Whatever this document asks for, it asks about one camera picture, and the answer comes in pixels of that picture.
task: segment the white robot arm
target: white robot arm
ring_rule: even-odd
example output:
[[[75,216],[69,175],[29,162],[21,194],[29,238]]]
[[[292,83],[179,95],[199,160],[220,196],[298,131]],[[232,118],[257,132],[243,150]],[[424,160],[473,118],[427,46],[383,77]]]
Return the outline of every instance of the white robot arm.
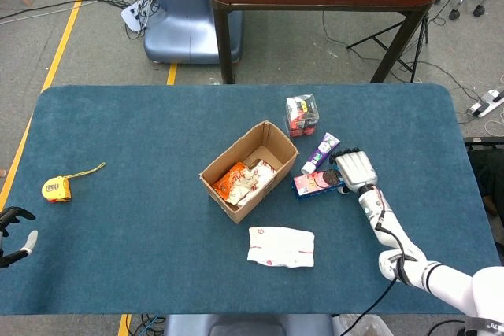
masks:
[[[415,286],[469,316],[465,329],[479,336],[504,335],[504,267],[484,268],[473,277],[437,261],[429,261],[401,227],[376,186],[378,178],[363,151],[347,150],[335,156],[348,189],[357,193],[378,241],[391,250],[379,257],[381,273]]]

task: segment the floor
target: floor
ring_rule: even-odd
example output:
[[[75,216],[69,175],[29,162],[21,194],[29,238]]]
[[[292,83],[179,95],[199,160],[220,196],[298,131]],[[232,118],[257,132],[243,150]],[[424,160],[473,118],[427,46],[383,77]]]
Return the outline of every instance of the floor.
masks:
[[[34,7],[64,1],[71,0],[32,0]],[[433,6],[431,16],[438,13],[446,1]],[[488,0],[487,12],[475,18],[472,15],[475,5],[473,0],[466,2],[456,22],[447,19],[451,4],[441,12],[446,24],[430,24],[429,44],[423,47],[421,60],[438,65],[463,87],[483,94],[504,86],[504,25],[500,22],[504,11],[502,0]],[[25,8],[21,0],[0,0],[0,17]],[[65,27],[68,30],[69,16],[70,12],[66,11],[8,24],[0,20],[0,168],[10,167],[44,83],[52,86],[167,83],[169,65],[149,61],[143,41],[128,39],[118,9],[103,3],[82,7],[71,33],[62,39]],[[325,15],[328,34],[344,42],[359,40],[399,20],[399,15],[387,13],[377,13],[372,18],[364,13]],[[322,28],[320,12],[249,12],[245,23],[245,50],[235,69],[238,83],[365,83],[378,65],[375,59],[383,55],[378,46],[367,42],[357,51],[374,59],[362,60],[345,50],[342,44],[329,41]],[[390,38],[391,35],[384,36],[386,41]],[[67,40],[66,45],[62,45],[61,40]],[[410,60],[413,51],[408,51],[403,58]],[[61,60],[54,58],[57,53],[61,53]],[[51,64],[57,69],[51,70]],[[456,89],[457,84],[441,69],[420,64],[417,82],[438,83],[452,90],[455,109],[465,111],[474,101]],[[394,73],[398,78],[409,78],[398,65]],[[389,76],[387,81],[399,83],[394,76]],[[175,85],[195,83],[220,84],[218,66],[180,65]],[[502,109],[482,120],[462,124],[463,135],[488,136],[484,124],[487,120],[499,120],[500,111]],[[465,114],[459,116],[460,121],[467,120]],[[490,126],[494,133],[504,134],[502,125]],[[491,223],[495,237],[504,242],[504,231],[498,222],[491,220]],[[405,336],[424,334],[433,323],[446,318],[384,316],[393,333]],[[0,334],[112,335],[118,333],[119,323],[120,316],[0,316]],[[456,330],[457,325],[446,325],[445,334],[454,334],[449,332],[450,328]]]

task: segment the blue machine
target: blue machine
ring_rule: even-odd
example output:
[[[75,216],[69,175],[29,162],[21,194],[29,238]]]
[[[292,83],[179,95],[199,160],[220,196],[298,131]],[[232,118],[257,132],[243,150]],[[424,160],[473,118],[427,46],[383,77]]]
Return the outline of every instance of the blue machine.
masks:
[[[157,0],[143,46],[149,59],[164,63],[218,64],[217,37],[210,0]],[[243,12],[229,13],[232,60],[242,53]]]

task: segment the table leg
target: table leg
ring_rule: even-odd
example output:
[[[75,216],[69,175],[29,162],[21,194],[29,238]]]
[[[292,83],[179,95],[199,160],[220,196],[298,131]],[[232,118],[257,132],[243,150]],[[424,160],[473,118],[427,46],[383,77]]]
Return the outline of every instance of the table leg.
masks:
[[[229,38],[228,11],[213,10],[217,47],[219,50],[220,73],[223,84],[234,84],[233,67],[231,62],[231,40]]]
[[[418,25],[424,18],[429,7],[423,7],[416,11],[410,11],[406,14],[406,18],[402,23],[400,29],[394,37],[391,45],[388,47],[380,65],[375,71],[371,79],[371,83],[383,83],[387,75],[392,70],[395,62],[398,60],[401,52],[404,50],[406,44],[411,39],[413,33],[417,30]]]

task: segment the stool wheel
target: stool wheel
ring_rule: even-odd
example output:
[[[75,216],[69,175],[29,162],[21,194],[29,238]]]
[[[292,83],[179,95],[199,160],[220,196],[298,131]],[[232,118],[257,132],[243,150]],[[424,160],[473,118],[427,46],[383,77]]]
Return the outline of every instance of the stool wheel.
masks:
[[[460,12],[458,12],[458,9],[452,9],[450,12],[450,15],[448,15],[448,18],[452,21],[457,20],[460,17]]]
[[[476,17],[480,17],[484,13],[485,13],[485,7],[483,7],[483,6],[476,6],[474,11],[472,12],[472,14]]]

